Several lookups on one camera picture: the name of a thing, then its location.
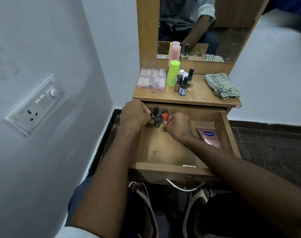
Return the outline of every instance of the mirror frame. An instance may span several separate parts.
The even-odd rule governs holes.
[[[195,74],[230,74],[237,59],[239,58],[246,42],[248,41],[257,21],[261,17],[269,0],[265,0],[260,8],[251,30],[244,41],[241,50],[233,63],[207,62],[180,60],[180,67],[188,70],[195,68]],[[139,63],[141,67],[166,68],[168,71],[168,59],[157,59],[158,22],[160,0],[136,0],[137,26],[139,39]]]

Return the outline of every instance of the transparent plastic box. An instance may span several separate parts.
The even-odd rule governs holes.
[[[136,86],[138,88],[165,90],[166,69],[142,67],[139,72]]]

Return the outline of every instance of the folded cloth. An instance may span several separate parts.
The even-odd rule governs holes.
[[[220,56],[214,56],[212,54],[204,54],[202,56],[203,61],[210,61],[210,62],[224,62],[223,58]]]
[[[206,74],[206,81],[210,88],[214,90],[214,95],[219,96],[221,99],[241,96],[237,87],[233,86],[225,73]]]

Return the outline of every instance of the wooden table top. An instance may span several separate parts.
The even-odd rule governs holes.
[[[218,96],[215,96],[214,91],[208,86],[204,78],[204,75],[193,74],[192,80],[194,81],[194,84],[192,90],[188,90],[185,96],[179,95],[179,93],[174,91],[174,87],[169,87],[166,84],[165,90],[137,88],[137,86],[135,86],[133,98],[137,98],[141,101],[229,108],[238,108],[242,105],[239,98],[220,99]]]

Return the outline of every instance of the white sleeve cuff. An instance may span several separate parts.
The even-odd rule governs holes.
[[[216,9],[214,8],[214,5],[212,5],[212,4],[203,4],[198,9],[198,19],[202,15],[208,15],[208,16],[211,17],[211,23],[212,23],[216,19],[216,17],[214,16],[215,12],[216,12]]]
[[[98,236],[76,227],[63,227],[55,236],[55,238],[99,238]]]

